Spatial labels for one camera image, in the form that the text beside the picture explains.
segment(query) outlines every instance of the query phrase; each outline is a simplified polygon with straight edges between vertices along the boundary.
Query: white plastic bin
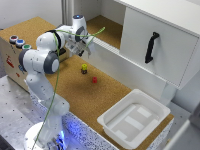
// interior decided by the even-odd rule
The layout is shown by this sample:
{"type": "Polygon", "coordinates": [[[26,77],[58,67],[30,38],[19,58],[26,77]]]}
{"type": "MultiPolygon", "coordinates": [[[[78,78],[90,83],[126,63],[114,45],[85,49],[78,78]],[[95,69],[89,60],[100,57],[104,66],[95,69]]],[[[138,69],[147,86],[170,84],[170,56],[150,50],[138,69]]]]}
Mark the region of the white plastic bin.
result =
{"type": "Polygon", "coordinates": [[[169,113],[169,108],[136,89],[97,120],[118,144],[125,149],[135,149],[169,113]]]}

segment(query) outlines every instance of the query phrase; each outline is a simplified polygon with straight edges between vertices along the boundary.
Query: white cabinet door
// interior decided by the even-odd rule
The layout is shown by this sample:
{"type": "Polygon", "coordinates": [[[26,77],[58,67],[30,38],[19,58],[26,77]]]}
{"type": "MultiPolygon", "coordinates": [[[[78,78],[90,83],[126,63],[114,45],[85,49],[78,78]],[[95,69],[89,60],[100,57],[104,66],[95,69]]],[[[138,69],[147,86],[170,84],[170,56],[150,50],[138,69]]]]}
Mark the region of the white cabinet door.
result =
{"type": "Polygon", "coordinates": [[[120,54],[179,86],[197,41],[198,38],[191,34],[127,8],[120,54]],[[160,36],[154,40],[153,60],[146,64],[145,56],[153,32],[160,36]]]}

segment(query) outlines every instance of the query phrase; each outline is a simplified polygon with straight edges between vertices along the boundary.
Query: cable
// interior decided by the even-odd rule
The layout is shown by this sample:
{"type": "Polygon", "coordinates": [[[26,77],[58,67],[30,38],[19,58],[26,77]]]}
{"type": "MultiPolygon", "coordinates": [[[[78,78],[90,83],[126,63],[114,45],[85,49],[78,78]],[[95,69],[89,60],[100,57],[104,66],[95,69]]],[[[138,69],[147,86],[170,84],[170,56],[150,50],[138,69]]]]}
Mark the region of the cable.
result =
{"type": "MultiPolygon", "coordinates": [[[[56,39],[55,33],[53,33],[53,35],[54,35],[54,39],[55,39],[55,42],[56,42],[56,48],[57,48],[57,52],[58,52],[58,61],[60,62],[60,57],[59,57],[60,49],[58,48],[58,41],[57,41],[57,39],[56,39]]],[[[47,117],[48,117],[48,115],[49,115],[49,112],[50,112],[50,110],[51,110],[51,107],[52,107],[52,105],[53,105],[54,98],[55,98],[55,95],[56,95],[57,86],[58,86],[59,74],[60,74],[60,65],[58,66],[57,79],[56,79],[56,86],[55,86],[55,89],[54,89],[53,99],[52,99],[52,101],[51,101],[51,105],[50,105],[50,107],[49,107],[49,109],[48,109],[48,111],[47,111],[47,114],[46,114],[46,116],[45,116],[45,119],[44,119],[44,122],[43,122],[43,124],[42,124],[42,127],[41,127],[41,129],[40,129],[40,131],[39,131],[39,133],[38,133],[38,135],[37,135],[37,138],[36,138],[36,140],[35,140],[35,143],[34,143],[34,145],[33,145],[33,147],[32,147],[32,150],[34,149],[35,144],[36,144],[36,142],[38,141],[39,135],[40,135],[40,133],[41,133],[41,131],[42,131],[42,128],[43,128],[43,126],[44,126],[44,123],[45,123],[45,121],[46,121],[46,119],[47,119],[47,117]]]]}
{"type": "MultiPolygon", "coordinates": [[[[81,36],[81,37],[90,37],[90,36],[93,36],[93,38],[90,40],[90,42],[86,45],[86,48],[87,48],[88,45],[92,42],[92,40],[95,38],[95,36],[98,35],[98,34],[100,34],[101,32],[103,32],[104,30],[105,30],[105,27],[103,27],[102,29],[100,29],[97,33],[91,34],[91,35],[77,35],[77,34],[72,34],[72,33],[70,33],[70,32],[67,32],[67,31],[63,31],[63,30],[56,30],[56,31],[66,32],[66,33],[69,33],[69,34],[72,34],[72,35],[76,35],[76,36],[81,36]]],[[[60,57],[59,57],[60,49],[58,48],[58,41],[57,41],[57,38],[56,38],[55,33],[53,33],[53,36],[54,36],[54,39],[55,39],[55,42],[56,42],[56,48],[57,48],[57,52],[58,52],[58,61],[60,62],[60,57]]],[[[32,150],[34,149],[35,144],[36,144],[36,142],[38,141],[39,135],[40,135],[40,133],[41,133],[41,131],[42,131],[42,129],[43,129],[43,126],[44,126],[44,124],[45,124],[45,121],[46,121],[46,119],[47,119],[47,117],[48,117],[48,115],[49,115],[49,112],[50,112],[50,110],[51,110],[51,107],[52,107],[52,105],[53,105],[53,102],[54,102],[54,99],[55,99],[56,90],[57,90],[57,86],[58,86],[59,74],[60,74],[60,65],[58,66],[57,79],[56,79],[56,85],[55,85],[55,89],[54,89],[53,99],[52,99],[52,101],[51,101],[51,105],[50,105],[50,107],[49,107],[49,109],[48,109],[48,111],[47,111],[47,114],[46,114],[46,116],[45,116],[45,119],[44,119],[44,122],[43,122],[43,124],[42,124],[42,127],[41,127],[41,129],[40,129],[40,131],[39,131],[39,133],[38,133],[38,135],[37,135],[37,138],[36,138],[36,140],[35,140],[35,143],[34,143],[34,145],[33,145],[33,147],[32,147],[32,150]]]]}

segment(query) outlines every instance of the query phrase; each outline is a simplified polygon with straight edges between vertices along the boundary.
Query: door handle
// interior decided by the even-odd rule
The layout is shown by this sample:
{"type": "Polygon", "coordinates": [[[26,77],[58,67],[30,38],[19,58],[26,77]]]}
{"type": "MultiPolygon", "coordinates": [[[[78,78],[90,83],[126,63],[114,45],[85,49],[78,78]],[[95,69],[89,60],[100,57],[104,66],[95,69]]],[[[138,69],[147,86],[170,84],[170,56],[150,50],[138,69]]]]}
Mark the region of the door handle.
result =
{"type": "Polygon", "coordinates": [[[157,39],[160,35],[156,32],[153,32],[153,36],[151,37],[150,41],[149,41],[149,45],[147,48],[147,53],[146,53],[146,57],[145,57],[145,63],[148,64],[149,62],[151,62],[153,60],[153,57],[151,56],[152,50],[153,50],[153,46],[154,46],[154,40],[157,39]]]}

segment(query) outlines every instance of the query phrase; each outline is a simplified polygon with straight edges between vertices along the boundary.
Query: brown work surface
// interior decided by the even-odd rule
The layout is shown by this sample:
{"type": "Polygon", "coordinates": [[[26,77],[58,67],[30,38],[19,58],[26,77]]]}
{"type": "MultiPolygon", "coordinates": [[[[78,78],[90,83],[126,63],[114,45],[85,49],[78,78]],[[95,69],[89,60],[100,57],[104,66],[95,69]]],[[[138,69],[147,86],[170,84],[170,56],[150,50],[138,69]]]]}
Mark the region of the brown work surface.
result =
{"type": "MultiPolygon", "coordinates": [[[[131,92],[131,89],[78,56],[62,62],[60,70],[57,93],[70,103],[70,111],[119,149],[123,149],[105,134],[97,118],[131,92]],[[84,63],[88,65],[87,74],[81,73],[81,65],[84,63]],[[92,83],[92,77],[97,77],[97,83],[92,83]]],[[[55,86],[56,74],[47,77],[55,86]]],[[[172,119],[173,115],[169,115],[137,150],[145,150],[172,119]]]]}
{"type": "MultiPolygon", "coordinates": [[[[99,35],[98,38],[119,48],[122,26],[120,27],[120,25],[113,23],[102,16],[88,21],[88,31],[90,33],[97,32],[103,26],[106,27],[106,30],[99,35]]],[[[32,47],[36,49],[37,37],[54,28],[55,26],[52,24],[36,17],[0,31],[0,36],[9,42],[9,37],[11,35],[18,35],[19,38],[24,39],[27,44],[32,45],[32,47]]],[[[83,63],[86,62],[80,57],[73,56],[60,64],[60,77],[57,93],[70,103],[70,111],[72,113],[108,139],[111,143],[116,145],[119,149],[123,149],[104,133],[102,126],[97,123],[97,118],[127,95],[131,89],[88,63],[86,63],[88,65],[88,73],[83,75],[81,73],[81,65],[83,63]],[[97,83],[92,83],[92,77],[97,77],[97,83]]],[[[56,74],[47,75],[47,78],[53,86],[55,86],[56,74]]],[[[146,149],[172,119],[173,116],[169,115],[137,148],[137,150],[146,149]]]]}
{"type": "Polygon", "coordinates": [[[103,27],[106,27],[106,29],[97,37],[102,41],[105,41],[106,43],[120,49],[123,30],[122,25],[113,22],[103,16],[98,16],[87,21],[87,29],[91,34],[96,33],[103,27]]]}

